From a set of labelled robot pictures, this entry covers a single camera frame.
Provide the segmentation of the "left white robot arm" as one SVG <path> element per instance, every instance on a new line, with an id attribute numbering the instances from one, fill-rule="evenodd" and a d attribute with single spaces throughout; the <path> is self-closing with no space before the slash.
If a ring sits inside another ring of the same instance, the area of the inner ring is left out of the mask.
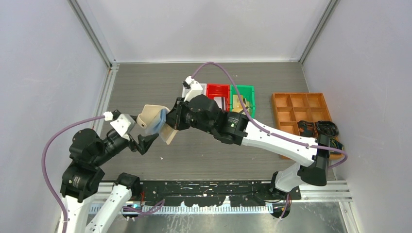
<path id="1" fill-rule="evenodd" d="M 142 195 L 140 178 L 121 173 L 113 184 L 109 198 L 87 224 L 89 209 L 105 175 L 101 166 L 126 148 L 144 155 L 159 136 L 158 131 L 153 131 L 134 139 L 130 131 L 137 123 L 137 116 L 122 114 L 118 110 L 86 119 L 86 122 L 100 119 L 112 126 L 105 139 L 101 139 L 94 129 L 85 128 L 73 136 L 69 147 L 72 161 L 62 175 L 60 188 L 62 217 L 58 229 L 63 233 L 105 233 L 116 214 L 127 208 L 126 202 L 137 200 Z"/>

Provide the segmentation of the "gold black stripe card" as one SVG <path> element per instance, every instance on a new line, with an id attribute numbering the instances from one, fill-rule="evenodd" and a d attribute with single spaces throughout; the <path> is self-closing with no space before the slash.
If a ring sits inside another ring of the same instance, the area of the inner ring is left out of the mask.
<path id="1" fill-rule="evenodd" d="M 172 140 L 174 139 L 177 132 L 178 132 L 178 130 L 175 130 L 174 128 L 172 128 L 168 124 L 164 124 L 162 126 L 161 130 L 159 131 L 159 136 L 161 137 L 161 139 L 167 145 L 169 145 L 172 142 Z"/>

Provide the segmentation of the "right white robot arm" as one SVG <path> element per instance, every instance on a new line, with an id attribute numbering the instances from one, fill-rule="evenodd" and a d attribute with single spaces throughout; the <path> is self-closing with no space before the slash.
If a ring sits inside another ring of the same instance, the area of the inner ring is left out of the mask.
<path id="1" fill-rule="evenodd" d="M 294 160 L 294 165 L 275 172 L 272 177 L 269 188 L 275 199 L 284 198 L 304 183 L 315 186 L 327 183 L 329 152 L 324 147 L 329 140 L 325 136 L 300 137 L 268 127 L 248 115 L 224 111 L 204 95 L 189 101 L 177 98 L 166 114 L 166 124 L 178 131 L 195 128 L 224 144 L 256 147 Z"/>

